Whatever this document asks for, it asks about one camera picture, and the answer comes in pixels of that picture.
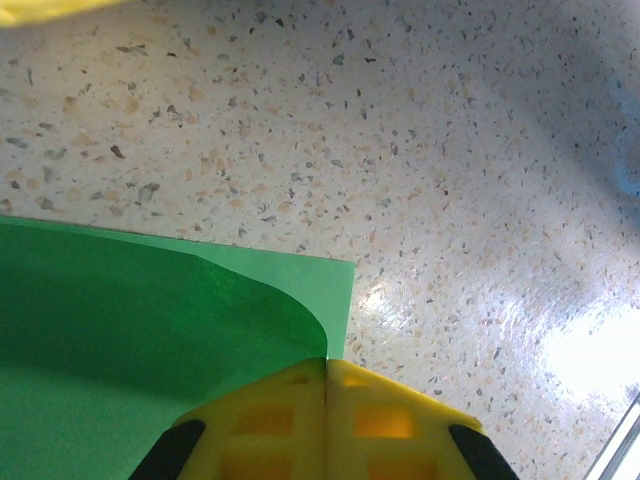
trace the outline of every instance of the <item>green sheet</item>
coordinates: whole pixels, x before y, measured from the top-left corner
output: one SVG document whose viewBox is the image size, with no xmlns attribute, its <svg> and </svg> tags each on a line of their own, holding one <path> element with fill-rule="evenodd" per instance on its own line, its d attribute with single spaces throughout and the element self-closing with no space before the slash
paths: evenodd
<svg viewBox="0 0 640 480">
<path fill-rule="evenodd" d="M 0 217 L 0 478 L 127 478 L 181 413 L 340 358 L 351 263 Z"/>
</svg>

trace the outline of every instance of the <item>terrazzo floor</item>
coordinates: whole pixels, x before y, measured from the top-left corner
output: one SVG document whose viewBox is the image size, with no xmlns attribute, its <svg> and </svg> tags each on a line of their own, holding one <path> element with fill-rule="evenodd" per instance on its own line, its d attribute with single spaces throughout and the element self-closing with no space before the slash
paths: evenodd
<svg viewBox="0 0 640 480">
<path fill-rule="evenodd" d="M 0 31 L 0 213 L 352 260 L 348 359 L 581 478 L 640 383 L 639 25 L 194 0 Z"/>
</svg>

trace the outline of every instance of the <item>yellow object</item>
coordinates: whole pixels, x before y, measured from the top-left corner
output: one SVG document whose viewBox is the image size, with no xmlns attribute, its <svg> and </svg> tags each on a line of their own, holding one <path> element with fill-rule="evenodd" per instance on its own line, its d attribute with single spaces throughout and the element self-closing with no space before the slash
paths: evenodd
<svg viewBox="0 0 640 480">
<path fill-rule="evenodd" d="M 482 433 L 468 415 L 325 359 L 247 385 L 174 426 L 195 420 L 206 429 L 178 480 L 473 479 L 447 429 Z"/>
<path fill-rule="evenodd" d="M 42 23 L 122 0 L 0 0 L 0 27 Z"/>
</svg>

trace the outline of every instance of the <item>black rubber tip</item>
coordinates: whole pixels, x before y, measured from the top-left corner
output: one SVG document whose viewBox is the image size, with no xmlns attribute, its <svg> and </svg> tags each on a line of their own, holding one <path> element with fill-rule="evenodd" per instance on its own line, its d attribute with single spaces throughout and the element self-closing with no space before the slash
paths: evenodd
<svg viewBox="0 0 640 480">
<path fill-rule="evenodd" d="M 489 437 L 463 425 L 451 425 L 449 433 L 477 480 L 518 480 Z"/>
<path fill-rule="evenodd" d="M 166 430 L 129 480 L 177 480 L 206 425 L 190 420 Z"/>
</svg>

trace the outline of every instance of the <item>speckled floor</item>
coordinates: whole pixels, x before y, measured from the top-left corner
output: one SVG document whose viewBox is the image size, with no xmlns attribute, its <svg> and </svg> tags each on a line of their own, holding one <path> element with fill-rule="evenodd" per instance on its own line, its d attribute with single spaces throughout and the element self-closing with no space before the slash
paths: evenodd
<svg viewBox="0 0 640 480">
<path fill-rule="evenodd" d="M 347 357 L 580 478 L 640 380 L 635 2 L 132 2 L 0 32 L 0 212 L 357 263 Z"/>
</svg>

